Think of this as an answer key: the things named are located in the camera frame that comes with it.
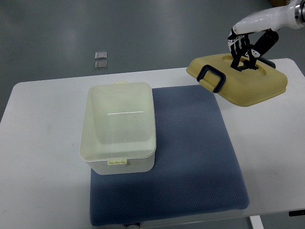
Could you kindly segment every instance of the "blue cushion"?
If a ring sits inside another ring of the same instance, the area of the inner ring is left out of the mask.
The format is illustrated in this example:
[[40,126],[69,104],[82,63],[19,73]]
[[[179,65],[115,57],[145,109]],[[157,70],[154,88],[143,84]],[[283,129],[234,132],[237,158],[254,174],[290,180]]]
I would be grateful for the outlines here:
[[144,173],[91,171],[94,226],[245,209],[249,197],[212,93],[200,85],[152,90],[157,148]]

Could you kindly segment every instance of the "translucent plastic box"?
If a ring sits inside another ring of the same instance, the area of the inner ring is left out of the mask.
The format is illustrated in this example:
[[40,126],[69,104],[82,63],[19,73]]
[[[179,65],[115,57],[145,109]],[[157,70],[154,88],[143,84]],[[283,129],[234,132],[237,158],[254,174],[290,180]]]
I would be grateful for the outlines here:
[[147,83],[98,85],[88,92],[80,156],[101,175],[145,172],[154,165],[156,130]]

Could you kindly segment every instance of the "robotic hand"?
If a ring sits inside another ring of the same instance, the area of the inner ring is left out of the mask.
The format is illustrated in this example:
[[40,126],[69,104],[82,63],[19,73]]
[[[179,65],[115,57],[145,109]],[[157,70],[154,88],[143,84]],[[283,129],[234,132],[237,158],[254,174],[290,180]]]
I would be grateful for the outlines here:
[[[239,71],[257,69],[256,60],[278,41],[276,31],[284,26],[292,29],[305,26],[305,0],[293,0],[287,6],[253,13],[235,24],[228,37],[228,46],[233,57],[231,67]],[[261,31],[265,33],[255,45],[251,45],[248,35]],[[248,57],[249,61],[238,67],[242,56]]]

